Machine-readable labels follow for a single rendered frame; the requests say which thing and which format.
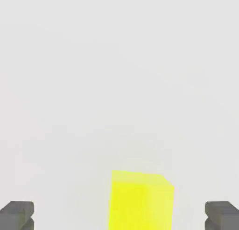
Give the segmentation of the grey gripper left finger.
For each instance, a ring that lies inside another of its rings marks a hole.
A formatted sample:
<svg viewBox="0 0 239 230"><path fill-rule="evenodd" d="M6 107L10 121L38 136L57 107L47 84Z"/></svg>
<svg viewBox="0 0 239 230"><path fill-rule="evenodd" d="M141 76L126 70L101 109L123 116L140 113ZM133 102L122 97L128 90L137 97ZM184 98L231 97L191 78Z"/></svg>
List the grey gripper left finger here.
<svg viewBox="0 0 239 230"><path fill-rule="evenodd" d="M0 210L0 230L34 230L32 201L10 201Z"/></svg>

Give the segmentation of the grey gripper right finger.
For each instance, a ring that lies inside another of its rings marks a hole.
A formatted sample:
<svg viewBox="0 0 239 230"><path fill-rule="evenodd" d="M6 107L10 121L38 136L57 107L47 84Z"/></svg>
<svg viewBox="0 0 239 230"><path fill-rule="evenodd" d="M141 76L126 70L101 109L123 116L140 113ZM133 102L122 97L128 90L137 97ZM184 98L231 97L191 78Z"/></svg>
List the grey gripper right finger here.
<svg viewBox="0 0 239 230"><path fill-rule="evenodd" d="M228 201L205 204L205 230L239 230L239 209Z"/></svg>

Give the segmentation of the small yellow cube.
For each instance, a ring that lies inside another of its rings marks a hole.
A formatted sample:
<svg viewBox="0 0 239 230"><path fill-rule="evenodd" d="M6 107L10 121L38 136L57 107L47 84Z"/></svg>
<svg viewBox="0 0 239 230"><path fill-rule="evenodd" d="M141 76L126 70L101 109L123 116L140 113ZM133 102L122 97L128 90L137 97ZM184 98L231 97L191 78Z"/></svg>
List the small yellow cube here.
<svg viewBox="0 0 239 230"><path fill-rule="evenodd" d="M159 174L113 170L108 230L172 230L174 191Z"/></svg>

